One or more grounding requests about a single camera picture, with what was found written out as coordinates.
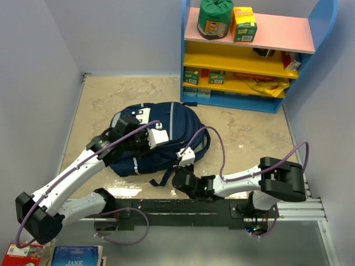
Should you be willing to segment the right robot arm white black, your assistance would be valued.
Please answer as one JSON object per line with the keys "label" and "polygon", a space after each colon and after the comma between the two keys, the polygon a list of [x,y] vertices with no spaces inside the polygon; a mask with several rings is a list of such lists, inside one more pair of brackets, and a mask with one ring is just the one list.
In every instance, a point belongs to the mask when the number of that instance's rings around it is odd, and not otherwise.
{"label": "right robot arm white black", "polygon": [[263,157],[258,165],[225,176],[196,177],[187,167],[179,167],[172,184],[192,200],[200,201],[222,200],[236,193],[249,192],[247,211],[255,218],[280,201],[306,200],[302,166],[272,157]]}

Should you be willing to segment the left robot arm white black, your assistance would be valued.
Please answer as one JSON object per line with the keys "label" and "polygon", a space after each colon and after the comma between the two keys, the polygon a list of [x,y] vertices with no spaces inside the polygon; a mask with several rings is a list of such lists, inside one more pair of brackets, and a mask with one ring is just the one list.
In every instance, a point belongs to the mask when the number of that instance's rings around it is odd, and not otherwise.
{"label": "left robot arm white black", "polygon": [[144,155],[157,146],[155,126],[158,120],[145,124],[134,116],[120,118],[92,138],[77,159],[48,184],[33,193],[23,192],[15,200],[20,236],[27,231],[35,242],[46,244],[54,239],[62,228],[84,217],[100,215],[110,217],[115,213],[115,198],[107,190],[98,188],[89,195],[70,201],[72,194],[90,178],[120,159],[126,152]]}

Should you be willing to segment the navy blue school backpack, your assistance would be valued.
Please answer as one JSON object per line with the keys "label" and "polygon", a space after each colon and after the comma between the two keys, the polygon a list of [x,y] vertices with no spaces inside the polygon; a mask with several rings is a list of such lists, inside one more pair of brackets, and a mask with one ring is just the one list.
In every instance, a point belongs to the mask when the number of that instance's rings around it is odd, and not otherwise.
{"label": "navy blue school backpack", "polygon": [[110,168],[120,177],[143,175],[157,171],[165,171],[161,181],[152,179],[154,187],[165,186],[173,172],[177,152],[185,148],[197,130],[204,127],[194,110],[179,102],[141,103],[131,105],[116,113],[110,123],[114,127],[117,121],[125,116],[135,116],[146,124],[153,120],[162,123],[169,142],[157,147],[141,158],[133,153],[125,153],[117,161],[110,164]]}

